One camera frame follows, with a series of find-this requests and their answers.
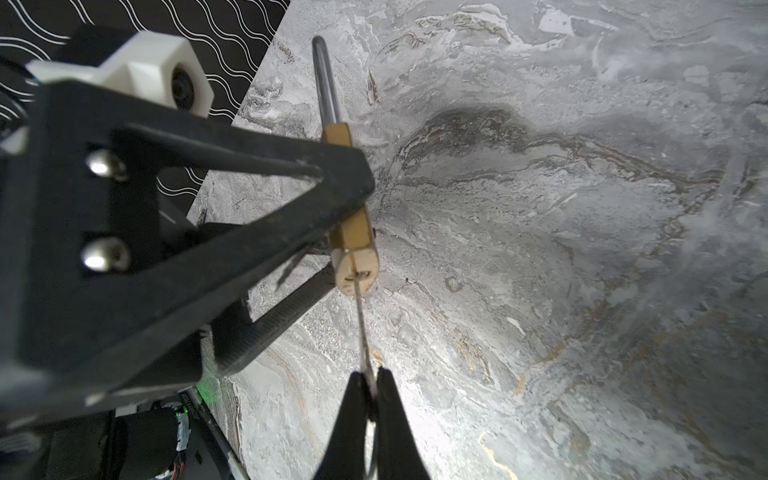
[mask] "patterned black cloth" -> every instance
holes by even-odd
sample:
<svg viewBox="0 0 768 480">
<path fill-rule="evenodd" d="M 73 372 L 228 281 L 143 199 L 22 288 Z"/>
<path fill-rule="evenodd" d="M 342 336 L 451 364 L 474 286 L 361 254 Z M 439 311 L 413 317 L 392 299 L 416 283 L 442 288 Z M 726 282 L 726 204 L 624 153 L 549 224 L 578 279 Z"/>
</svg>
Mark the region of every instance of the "patterned black cloth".
<svg viewBox="0 0 768 480">
<path fill-rule="evenodd" d="M 84 23 L 130 31 L 150 30 L 190 40 L 214 89 L 210 118 L 228 124 L 240 108 L 290 0 L 0 0 L 0 55 L 19 64 L 49 60 Z M 0 83 L 21 105 L 34 87 L 0 68 Z M 0 121 L 18 112 L 0 96 Z M 205 170 L 168 169 L 157 189 L 186 213 Z"/>
</svg>

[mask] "gray marble countertop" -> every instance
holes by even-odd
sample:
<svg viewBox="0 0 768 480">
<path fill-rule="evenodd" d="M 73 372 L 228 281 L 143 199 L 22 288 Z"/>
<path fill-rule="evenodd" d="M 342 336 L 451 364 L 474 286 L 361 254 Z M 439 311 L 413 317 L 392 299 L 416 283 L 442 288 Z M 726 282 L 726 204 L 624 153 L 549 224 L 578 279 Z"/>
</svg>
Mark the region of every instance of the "gray marble countertop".
<svg viewBox="0 0 768 480">
<path fill-rule="evenodd" d="M 291 3 L 233 124 L 319 138 L 326 39 L 377 180 L 372 354 L 433 478 L 768 478 L 767 25 L 760 2 Z M 306 188 L 211 172 L 190 218 Z M 334 291 L 233 377 L 252 478 L 312 476 L 357 334 Z"/>
</svg>

